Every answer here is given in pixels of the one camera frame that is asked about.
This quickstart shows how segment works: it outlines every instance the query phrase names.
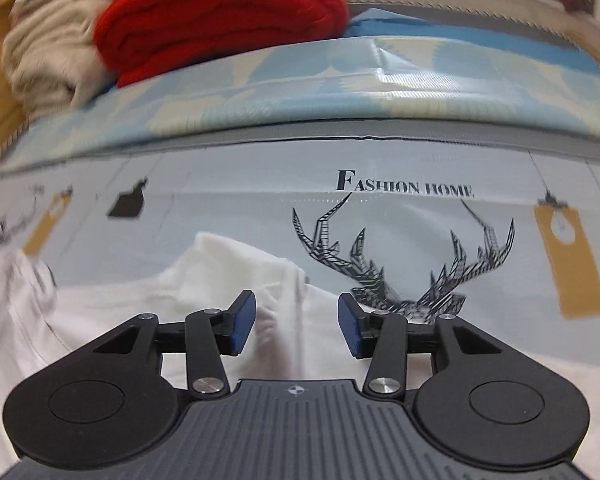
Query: folded red fabric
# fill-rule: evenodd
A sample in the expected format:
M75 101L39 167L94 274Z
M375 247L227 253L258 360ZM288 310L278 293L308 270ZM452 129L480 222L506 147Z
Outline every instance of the folded red fabric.
M191 63L336 38L348 19L346 0L116 0L94 42L124 86Z

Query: antler drawing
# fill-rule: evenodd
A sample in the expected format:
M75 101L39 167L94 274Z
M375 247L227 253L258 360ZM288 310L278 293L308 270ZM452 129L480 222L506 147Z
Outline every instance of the antler drawing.
M513 238L515 236L513 219L511 219L507 241L501 247L498 245L495 229L486 224L462 200L462 204L469 214L484 230L484 247L478 247L477 261L470 264L467 263L466 251L456 234L451 231L454 260L450 269L447 270L445 264L437 279L432 272L430 275L429 290L419 300L401 300L396 291L384 279L384 267L378 268L373 260L367 262L365 259L363 254L365 229L360 231L360 234L353 242L348 260L344 260L338 256L340 253L339 242L330 245L329 220L345 205L350 196L351 193L344 197L335 207L318 218L315 223L313 239L304 234L298 213L294 208L293 222L296 234L298 234L298 238L300 238L309 256L314 260L345 276L353 278L362 285L351 289L353 297L358 302L374 309L398 312L409 320L433 323L440 314L457 314L460 312L466 297L462 294L454 293L454 289L461 283L485 274L490 270L497 269L507 259L513 245Z

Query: white garment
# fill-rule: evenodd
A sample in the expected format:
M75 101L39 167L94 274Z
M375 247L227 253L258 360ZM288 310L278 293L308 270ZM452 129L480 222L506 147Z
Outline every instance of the white garment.
M93 44L112 1L54 0L4 38L2 69L30 118L86 104L113 82Z
M147 280L121 285L60 289L43 264L21 253L0 254L0 473L16 457L1 423L8 392L25 377L140 312L160 322L183 320L195 310L226 308L250 288L256 325L243 353L223 358L232 384L239 378L364 380L368 360L351 357L338 326L337 297L306 284L288 260L210 234L198 234L172 267ZM185 385L184 357L166 354L162 374ZM532 358L563 375L584 393L589 432L576 464L600 480L600 368L544 356ZM430 376L428 356L410 356L408 387Z

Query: ribbed gray plate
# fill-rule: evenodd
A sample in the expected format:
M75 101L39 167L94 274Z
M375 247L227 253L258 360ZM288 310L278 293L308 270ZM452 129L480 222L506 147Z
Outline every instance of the ribbed gray plate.
M431 447L394 402L351 381L243 381L230 397L192 405L160 446L103 470L23 460L4 480L583 480L571 465L483 471Z

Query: red blanket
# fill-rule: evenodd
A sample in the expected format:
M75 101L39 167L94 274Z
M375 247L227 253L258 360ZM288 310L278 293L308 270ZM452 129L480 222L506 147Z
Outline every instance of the red blanket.
M204 60L336 38L348 19L346 0L116 0L94 41L124 86Z

